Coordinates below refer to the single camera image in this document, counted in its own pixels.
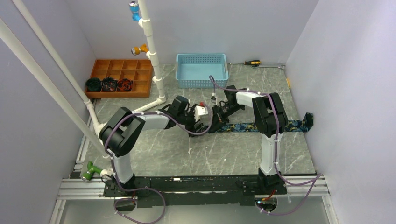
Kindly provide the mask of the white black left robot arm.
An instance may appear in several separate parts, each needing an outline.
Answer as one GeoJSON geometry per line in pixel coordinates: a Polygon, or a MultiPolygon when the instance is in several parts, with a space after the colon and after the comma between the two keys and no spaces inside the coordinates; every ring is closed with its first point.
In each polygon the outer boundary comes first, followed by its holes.
{"type": "Polygon", "coordinates": [[[155,112],[134,112],[121,107],[102,127],[99,138],[111,157],[117,181],[115,188],[122,196],[130,195],[135,188],[130,154],[141,132],[179,126],[191,137],[201,135],[207,129],[200,122],[196,107],[197,104],[190,105],[189,100],[182,96],[177,96],[171,104],[155,112]]]}

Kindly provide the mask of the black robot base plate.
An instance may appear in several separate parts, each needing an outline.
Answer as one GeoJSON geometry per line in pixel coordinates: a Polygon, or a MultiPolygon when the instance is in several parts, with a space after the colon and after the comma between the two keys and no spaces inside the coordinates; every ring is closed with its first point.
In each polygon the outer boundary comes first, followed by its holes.
{"type": "Polygon", "coordinates": [[[136,176],[132,184],[106,181],[104,197],[135,197],[138,208],[159,205],[239,204],[254,206],[262,197],[286,195],[279,177],[263,175],[136,176]]]}

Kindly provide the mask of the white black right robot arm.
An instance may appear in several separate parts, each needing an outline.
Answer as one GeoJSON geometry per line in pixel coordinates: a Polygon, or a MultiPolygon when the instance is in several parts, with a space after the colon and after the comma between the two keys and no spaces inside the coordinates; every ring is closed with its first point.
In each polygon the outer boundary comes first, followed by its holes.
{"type": "Polygon", "coordinates": [[[231,85],[224,89],[226,102],[213,106],[210,132],[215,132],[229,122],[229,116],[238,110],[251,107],[258,132],[262,137],[262,160],[257,187],[264,194],[270,193],[283,181],[277,173],[278,150],[288,118],[277,93],[259,93],[248,89],[236,89],[231,85]]]}

